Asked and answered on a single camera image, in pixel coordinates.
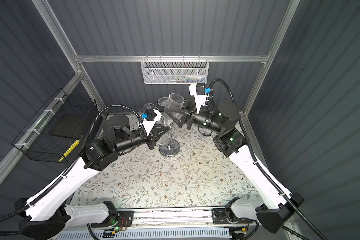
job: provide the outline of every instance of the aluminum rail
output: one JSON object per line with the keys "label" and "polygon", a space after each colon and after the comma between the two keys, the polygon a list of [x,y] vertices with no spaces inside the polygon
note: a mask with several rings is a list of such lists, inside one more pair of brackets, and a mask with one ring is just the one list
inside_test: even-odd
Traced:
{"label": "aluminum rail", "polygon": [[77,55],[76,51],[73,48],[64,30],[62,29],[62,26],[59,23],[48,1],[32,0],[32,2],[36,7],[36,9],[38,10],[41,17],[43,18],[45,24],[51,31],[55,40],[58,42],[62,52],[69,61],[71,67],[74,69],[75,72],[80,70],[84,74],[85,78],[82,79],[81,83],[83,84],[84,88],[87,90],[89,97],[96,100],[98,109],[103,109],[105,107],[103,100],[101,99],[99,93],[97,92],[84,66],[78,64],[77,61],[75,60],[74,56]]}
{"label": "aluminum rail", "polygon": [[248,116],[241,117],[241,119],[243,121],[245,131],[247,132],[248,138],[249,138],[249,140],[251,142],[251,145],[253,147],[254,153],[259,158],[259,160],[265,165],[265,167],[268,169],[268,165],[267,165],[267,162],[265,161],[263,151],[261,151],[259,142],[257,141],[256,135],[255,135],[255,133],[253,131],[253,128],[252,128],[252,125],[251,125],[251,122],[250,122]]}
{"label": "aluminum rail", "polygon": [[118,211],[134,211],[130,228],[181,228],[181,227],[242,227],[243,224],[214,224],[212,209],[218,207],[167,207],[118,209]]}
{"label": "aluminum rail", "polygon": [[74,59],[79,63],[139,63],[145,59],[148,61],[165,62],[194,62],[208,61],[214,63],[241,62],[241,63],[265,63],[268,61],[268,55],[254,56],[111,56],[111,55],[77,55]]}
{"label": "aluminum rail", "polygon": [[279,25],[279,28],[276,32],[274,39],[272,41],[271,48],[269,49],[268,60],[261,68],[261,70],[256,78],[256,81],[251,89],[248,100],[245,103],[245,107],[243,109],[244,116],[248,116],[248,113],[250,112],[250,110],[252,108],[254,100],[256,99],[256,96],[259,93],[261,85],[263,84],[264,79],[268,73],[268,70],[271,67],[274,57],[275,57],[277,51],[279,50],[279,46],[281,45],[281,42],[283,41],[284,35],[287,32],[288,26],[291,23],[291,20],[293,18],[293,15],[296,12],[296,9],[299,6],[299,3],[300,3],[300,0],[291,0],[288,4],[288,7],[284,13],[283,19]]}

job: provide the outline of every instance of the floral tablecloth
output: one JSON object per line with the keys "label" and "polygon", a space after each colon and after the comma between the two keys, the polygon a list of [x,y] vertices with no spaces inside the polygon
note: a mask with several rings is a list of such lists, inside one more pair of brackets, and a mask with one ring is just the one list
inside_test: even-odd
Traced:
{"label": "floral tablecloth", "polygon": [[[127,115],[131,129],[134,115]],[[175,157],[163,157],[156,146],[142,145],[119,157],[74,193],[72,205],[112,201],[117,208],[224,205],[234,197],[259,200],[259,193],[243,172],[219,152],[212,137],[173,126],[180,144]]]}

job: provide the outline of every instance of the clear plastic cup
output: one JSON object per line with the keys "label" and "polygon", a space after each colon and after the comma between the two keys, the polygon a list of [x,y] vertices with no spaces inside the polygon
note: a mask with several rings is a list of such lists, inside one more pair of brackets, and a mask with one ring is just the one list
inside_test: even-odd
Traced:
{"label": "clear plastic cup", "polygon": [[145,111],[146,111],[147,109],[158,109],[158,108],[157,108],[157,106],[156,106],[155,104],[153,104],[153,103],[146,103],[146,104],[144,104],[144,106],[143,106],[143,113],[145,113]]}
{"label": "clear plastic cup", "polygon": [[167,104],[168,97],[162,97],[157,101],[157,104],[160,106],[165,106]]}
{"label": "clear plastic cup", "polygon": [[[167,108],[181,109],[183,104],[184,104],[184,98],[182,96],[176,93],[171,93],[168,96],[167,103],[164,106],[164,110]],[[178,119],[181,116],[180,113],[175,113],[173,115]],[[173,119],[170,116],[168,116],[164,111],[164,125],[168,126],[169,124],[171,124],[171,122],[173,122]]]}

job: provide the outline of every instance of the yellow object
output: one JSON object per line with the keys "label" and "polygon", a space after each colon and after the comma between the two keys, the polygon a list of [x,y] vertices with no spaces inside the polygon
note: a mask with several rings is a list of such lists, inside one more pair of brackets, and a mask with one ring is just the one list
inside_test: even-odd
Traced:
{"label": "yellow object", "polygon": [[68,156],[68,154],[70,154],[70,153],[72,152],[72,150],[79,145],[79,142],[80,142],[79,140],[76,140],[76,141],[68,148],[68,150],[64,153],[64,157]]}

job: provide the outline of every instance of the cable tie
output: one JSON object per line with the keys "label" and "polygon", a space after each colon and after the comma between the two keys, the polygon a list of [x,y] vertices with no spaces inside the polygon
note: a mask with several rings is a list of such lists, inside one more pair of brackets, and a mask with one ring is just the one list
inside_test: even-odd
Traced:
{"label": "cable tie", "polygon": [[27,131],[34,131],[35,133],[37,133],[37,135],[40,135],[39,131],[37,131],[36,128],[34,128],[34,129],[28,129]]}
{"label": "cable tie", "polygon": [[44,112],[51,112],[53,115],[55,115],[55,112],[52,109],[44,110]]}
{"label": "cable tie", "polygon": [[60,100],[62,103],[64,103],[64,98],[54,98],[54,100]]}
{"label": "cable tie", "polygon": [[29,202],[29,204],[27,204],[27,205],[28,205],[29,208],[31,209],[31,208],[33,208],[36,204],[31,205],[31,202]]}

